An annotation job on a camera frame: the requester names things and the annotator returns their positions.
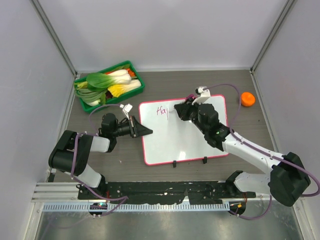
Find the purple capped marker pen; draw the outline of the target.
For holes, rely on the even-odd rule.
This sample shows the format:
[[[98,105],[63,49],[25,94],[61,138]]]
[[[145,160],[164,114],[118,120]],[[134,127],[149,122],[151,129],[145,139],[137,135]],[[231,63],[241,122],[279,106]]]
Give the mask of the purple capped marker pen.
[[[195,96],[194,96],[193,93],[192,93],[192,94],[189,94],[187,97],[184,98],[184,101],[185,101],[186,98],[189,98],[189,97],[195,97]],[[174,112],[174,111],[175,111],[175,108],[174,108],[174,105],[173,105],[172,107],[169,108],[169,111],[168,111],[168,112],[169,112],[169,113],[172,113],[172,112]]]

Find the pink framed whiteboard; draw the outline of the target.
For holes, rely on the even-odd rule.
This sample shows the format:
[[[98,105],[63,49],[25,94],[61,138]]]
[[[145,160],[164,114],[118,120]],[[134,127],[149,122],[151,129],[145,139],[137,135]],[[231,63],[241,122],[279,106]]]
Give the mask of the pink framed whiteboard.
[[[152,130],[142,137],[144,162],[148,166],[225,157],[228,153],[213,148],[190,121],[182,121],[174,109],[182,98],[140,103],[140,123]]]

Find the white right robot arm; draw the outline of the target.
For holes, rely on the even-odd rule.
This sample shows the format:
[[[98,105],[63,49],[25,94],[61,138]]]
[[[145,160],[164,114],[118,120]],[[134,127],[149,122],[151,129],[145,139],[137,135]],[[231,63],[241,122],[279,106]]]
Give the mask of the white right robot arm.
[[[235,155],[262,171],[261,174],[234,172],[225,186],[230,197],[256,192],[270,195],[282,205],[291,207],[311,184],[297,154],[274,152],[243,138],[220,122],[212,104],[194,103],[190,97],[175,104],[174,109],[182,121],[190,121],[200,130],[212,148]]]

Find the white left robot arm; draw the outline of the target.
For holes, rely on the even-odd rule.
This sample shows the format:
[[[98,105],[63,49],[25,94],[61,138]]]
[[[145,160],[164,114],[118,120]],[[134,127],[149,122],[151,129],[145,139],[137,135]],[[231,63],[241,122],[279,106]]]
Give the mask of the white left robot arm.
[[[153,130],[143,126],[134,116],[118,121],[113,113],[107,113],[102,117],[97,135],[65,130],[51,152],[48,164],[87,185],[89,194],[100,200],[107,192],[106,180],[89,166],[90,153],[112,152],[118,137],[139,138],[152,133]]]

